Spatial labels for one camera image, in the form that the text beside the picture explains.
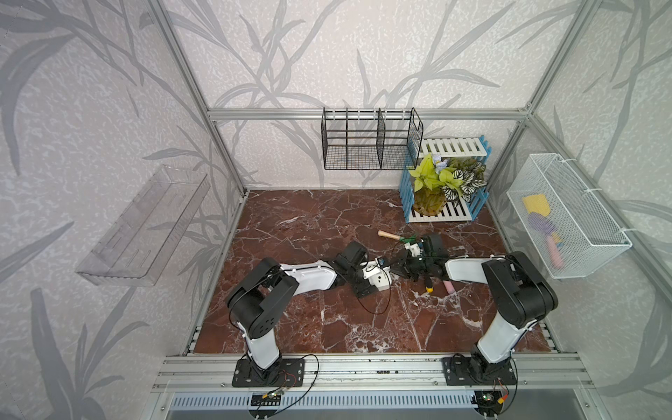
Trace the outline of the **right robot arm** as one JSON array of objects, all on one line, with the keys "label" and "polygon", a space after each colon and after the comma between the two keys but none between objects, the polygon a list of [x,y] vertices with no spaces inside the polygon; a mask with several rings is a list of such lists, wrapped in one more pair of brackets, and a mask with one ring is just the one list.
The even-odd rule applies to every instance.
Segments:
[{"label": "right robot arm", "polygon": [[472,358],[482,364],[505,362],[528,330],[558,307],[557,294],[529,257],[515,251],[493,257],[452,257],[439,234],[426,234],[404,243],[401,275],[486,285],[495,302],[495,319],[479,339]]}]

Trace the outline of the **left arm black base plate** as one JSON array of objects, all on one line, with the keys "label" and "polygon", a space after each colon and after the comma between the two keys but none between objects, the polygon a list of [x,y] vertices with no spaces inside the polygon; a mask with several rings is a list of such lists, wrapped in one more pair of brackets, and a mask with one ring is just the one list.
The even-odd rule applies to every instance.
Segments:
[{"label": "left arm black base plate", "polygon": [[268,369],[261,369],[250,360],[238,360],[234,369],[234,388],[280,388],[300,387],[304,382],[306,361],[303,358],[284,359],[280,357]]}]

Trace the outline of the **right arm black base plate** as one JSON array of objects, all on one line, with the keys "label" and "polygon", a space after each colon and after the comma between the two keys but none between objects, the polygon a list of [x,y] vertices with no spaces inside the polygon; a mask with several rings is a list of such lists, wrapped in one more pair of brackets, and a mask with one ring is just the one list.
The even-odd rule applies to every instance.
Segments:
[{"label": "right arm black base plate", "polygon": [[479,355],[465,356],[455,353],[442,358],[441,364],[448,386],[490,386],[500,383],[513,386],[517,383],[511,359],[489,363]]}]

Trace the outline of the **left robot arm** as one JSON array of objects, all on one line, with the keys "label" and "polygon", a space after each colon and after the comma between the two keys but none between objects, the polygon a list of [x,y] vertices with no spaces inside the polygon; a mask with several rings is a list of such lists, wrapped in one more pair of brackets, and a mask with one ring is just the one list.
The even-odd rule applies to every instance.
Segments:
[{"label": "left robot arm", "polygon": [[353,241],[336,257],[310,264],[280,264],[262,259],[227,297],[233,325],[243,334],[252,365],[264,372],[281,359],[275,325],[298,295],[329,291],[343,285],[363,298],[388,290],[390,269],[383,259],[369,261],[368,250]]}]

